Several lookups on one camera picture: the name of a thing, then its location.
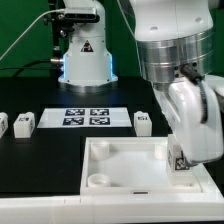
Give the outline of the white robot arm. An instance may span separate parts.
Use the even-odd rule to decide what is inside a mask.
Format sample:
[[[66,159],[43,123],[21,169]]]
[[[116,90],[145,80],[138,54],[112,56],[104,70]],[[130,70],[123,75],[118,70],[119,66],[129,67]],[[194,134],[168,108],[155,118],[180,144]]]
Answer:
[[[117,81],[105,46],[105,10],[97,0],[63,0],[71,26],[60,85],[105,87]],[[133,12],[142,77],[192,165],[224,154],[219,105],[204,77],[212,70],[213,21],[209,0],[117,0]]]

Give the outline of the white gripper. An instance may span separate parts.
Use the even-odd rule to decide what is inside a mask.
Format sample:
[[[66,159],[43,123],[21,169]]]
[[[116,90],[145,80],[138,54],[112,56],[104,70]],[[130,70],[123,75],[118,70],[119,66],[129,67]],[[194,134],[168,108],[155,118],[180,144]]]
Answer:
[[[206,82],[201,85],[208,106],[205,123],[200,88],[187,78],[171,83],[164,91],[153,87],[162,113],[190,164],[212,162],[224,154],[218,100]]]

